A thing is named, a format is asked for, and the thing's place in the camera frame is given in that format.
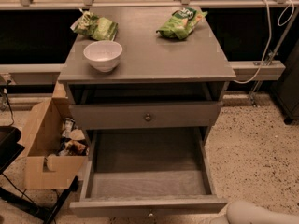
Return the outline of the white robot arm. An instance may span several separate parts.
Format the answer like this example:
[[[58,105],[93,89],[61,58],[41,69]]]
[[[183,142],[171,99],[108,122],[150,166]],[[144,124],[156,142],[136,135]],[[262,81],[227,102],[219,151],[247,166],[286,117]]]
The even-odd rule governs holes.
[[[269,211],[246,201],[228,205],[226,214],[210,217],[203,224],[299,224],[299,216]]]

